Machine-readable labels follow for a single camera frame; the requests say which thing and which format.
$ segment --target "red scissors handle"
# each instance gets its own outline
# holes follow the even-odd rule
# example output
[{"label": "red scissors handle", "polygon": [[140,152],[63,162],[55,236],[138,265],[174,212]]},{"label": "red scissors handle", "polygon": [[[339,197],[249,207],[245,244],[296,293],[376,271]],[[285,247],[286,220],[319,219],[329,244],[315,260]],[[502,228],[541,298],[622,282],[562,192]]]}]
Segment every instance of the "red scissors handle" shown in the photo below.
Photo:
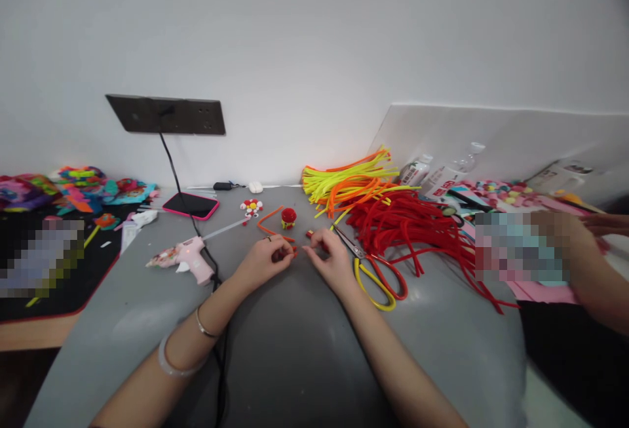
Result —
[{"label": "red scissors handle", "polygon": [[[408,297],[408,287],[406,286],[406,281],[404,280],[402,274],[400,274],[400,272],[397,270],[397,268],[393,264],[373,254],[366,254],[365,258],[367,258],[367,260],[372,264],[373,269],[375,270],[375,273],[378,275],[378,279],[380,279],[380,282],[383,283],[383,285],[387,288],[387,290],[397,300],[404,300],[405,298]],[[398,278],[398,282],[400,283],[400,289],[401,289],[399,294],[391,288],[391,286],[389,285],[385,277],[382,275],[382,271],[380,271],[380,267],[378,267],[378,265],[376,264],[376,261],[378,261],[380,264],[384,264],[385,266],[387,266],[395,274],[395,277]]]}]

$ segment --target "scissors blade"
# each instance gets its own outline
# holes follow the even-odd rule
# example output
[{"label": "scissors blade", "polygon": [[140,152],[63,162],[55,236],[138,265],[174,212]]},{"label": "scissors blade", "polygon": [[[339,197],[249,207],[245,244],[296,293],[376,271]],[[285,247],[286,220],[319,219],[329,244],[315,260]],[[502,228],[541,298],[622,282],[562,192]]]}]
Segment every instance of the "scissors blade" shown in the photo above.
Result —
[{"label": "scissors blade", "polygon": [[345,246],[347,246],[352,253],[354,253],[354,256],[356,256],[358,259],[362,259],[365,257],[365,253],[363,253],[363,251],[357,247],[351,240],[350,238],[348,238],[344,232],[342,232],[340,230],[340,228],[338,228],[336,225],[332,224],[334,226],[334,229],[336,230],[336,232],[339,234],[339,237],[341,238],[341,240],[345,243]]}]

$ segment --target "pink phone case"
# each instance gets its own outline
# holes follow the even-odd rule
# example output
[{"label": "pink phone case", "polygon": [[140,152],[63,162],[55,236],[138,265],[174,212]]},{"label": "pink phone case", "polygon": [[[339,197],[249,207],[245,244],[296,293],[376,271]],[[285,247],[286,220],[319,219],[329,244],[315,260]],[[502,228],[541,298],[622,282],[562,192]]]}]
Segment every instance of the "pink phone case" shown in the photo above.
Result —
[{"label": "pink phone case", "polygon": [[[201,218],[201,217],[198,217],[198,216],[196,216],[196,215],[193,215],[193,217],[194,217],[196,220],[200,220],[200,221],[202,221],[202,222],[204,222],[205,220],[207,220],[208,218],[210,218],[210,217],[212,216],[212,214],[216,211],[216,209],[218,208],[218,206],[220,205],[220,202],[219,202],[218,200],[216,200],[216,199],[208,199],[208,197],[203,197],[203,196],[201,196],[201,195],[188,194],[188,193],[186,193],[186,192],[183,192],[183,193],[184,193],[184,194],[186,194],[186,195],[193,195],[194,197],[200,197],[201,199],[213,200],[214,202],[216,202],[216,206],[215,206],[213,209],[211,209],[211,210],[210,210],[210,213],[208,213],[208,215],[207,215],[206,217]],[[177,196],[177,195],[179,195],[179,193],[178,193],[178,192],[177,192],[175,195],[173,195],[171,198],[169,198],[169,199],[166,201],[166,203],[170,202],[170,201],[171,201],[171,200],[172,200],[175,196]],[[167,212],[174,213],[174,214],[177,214],[177,215],[189,216],[187,213],[184,213],[184,212],[178,212],[177,210],[172,210],[171,208],[166,208],[165,206],[163,206],[163,207],[162,207],[162,209],[163,209],[163,210],[166,210]]]}]

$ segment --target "bottle cap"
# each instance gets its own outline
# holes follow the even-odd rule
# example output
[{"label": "bottle cap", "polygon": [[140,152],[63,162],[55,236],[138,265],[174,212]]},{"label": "bottle cap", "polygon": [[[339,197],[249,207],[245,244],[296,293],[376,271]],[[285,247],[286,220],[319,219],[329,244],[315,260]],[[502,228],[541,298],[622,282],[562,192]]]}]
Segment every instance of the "bottle cap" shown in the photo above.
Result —
[{"label": "bottle cap", "polygon": [[470,143],[470,152],[473,154],[479,154],[485,149],[485,145],[481,143]]}]

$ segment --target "silver bangle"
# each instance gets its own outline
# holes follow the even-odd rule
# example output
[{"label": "silver bangle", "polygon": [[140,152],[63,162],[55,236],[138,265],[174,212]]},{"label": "silver bangle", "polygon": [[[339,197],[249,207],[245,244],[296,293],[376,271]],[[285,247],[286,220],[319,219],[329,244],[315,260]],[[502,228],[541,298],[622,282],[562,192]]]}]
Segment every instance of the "silver bangle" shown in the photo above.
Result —
[{"label": "silver bangle", "polygon": [[168,341],[168,339],[170,338],[171,333],[168,333],[163,339],[162,342],[159,344],[159,351],[157,351],[157,359],[159,360],[159,366],[162,368],[162,370],[164,372],[166,372],[166,374],[168,374],[171,377],[178,377],[178,378],[186,378],[186,377],[190,377],[192,376],[196,371],[198,371],[199,369],[201,369],[203,367],[203,365],[205,364],[205,362],[208,360],[207,358],[205,358],[204,360],[201,361],[201,363],[197,366],[194,367],[192,369],[189,369],[187,371],[180,371],[178,369],[175,369],[174,367],[172,367],[167,359],[166,359],[166,343]]},{"label": "silver bangle", "polygon": [[201,320],[199,320],[199,309],[201,308],[201,305],[197,307],[197,312],[196,312],[196,314],[197,314],[197,325],[199,326],[199,330],[201,331],[201,333],[203,333],[208,338],[218,338],[218,336],[213,335],[212,333],[207,331],[205,329],[205,327],[201,324]]}]

